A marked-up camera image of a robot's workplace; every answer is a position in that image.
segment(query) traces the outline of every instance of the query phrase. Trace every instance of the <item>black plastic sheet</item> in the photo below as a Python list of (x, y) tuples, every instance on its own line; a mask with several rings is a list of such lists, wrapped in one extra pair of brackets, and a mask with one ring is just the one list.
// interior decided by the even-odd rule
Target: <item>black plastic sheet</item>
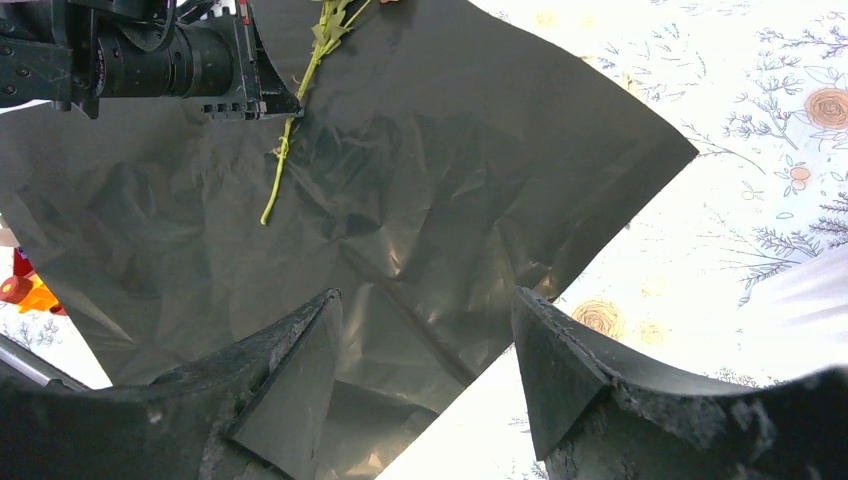
[[(296, 88), (320, 4), (254, 0)], [(374, 5), (321, 65), (270, 225), (282, 122), (191, 101), (0, 116), (0, 212), (117, 384), (327, 287), (345, 333), (320, 479), (370, 479), (694, 156), (578, 58), (454, 0)]]

